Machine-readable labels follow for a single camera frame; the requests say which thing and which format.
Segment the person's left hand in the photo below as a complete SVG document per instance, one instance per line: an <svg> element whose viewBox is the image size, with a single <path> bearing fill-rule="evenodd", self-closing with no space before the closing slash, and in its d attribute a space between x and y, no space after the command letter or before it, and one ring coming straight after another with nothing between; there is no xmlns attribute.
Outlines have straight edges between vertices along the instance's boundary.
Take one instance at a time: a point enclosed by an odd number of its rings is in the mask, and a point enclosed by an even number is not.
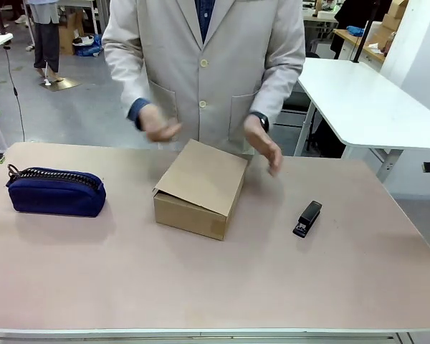
<svg viewBox="0 0 430 344"><path fill-rule="evenodd" d="M281 148L270 138L256 115L248 115L244 121L244 134L247 142L269 163L269 174L276 176L281 169L283 156Z"/></svg>

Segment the person's right hand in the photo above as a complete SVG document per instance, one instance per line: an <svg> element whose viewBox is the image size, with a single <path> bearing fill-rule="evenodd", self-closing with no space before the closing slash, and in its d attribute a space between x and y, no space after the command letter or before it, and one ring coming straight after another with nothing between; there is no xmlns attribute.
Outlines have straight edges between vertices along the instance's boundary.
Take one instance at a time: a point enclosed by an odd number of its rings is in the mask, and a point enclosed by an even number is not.
<svg viewBox="0 0 430 344"><path fill-rule="evenodd" d="M145 105L139 111L140 127L150 142L170 142L181 131L182 125L176 120L168 119L161 109L154 105Z"/></svg>

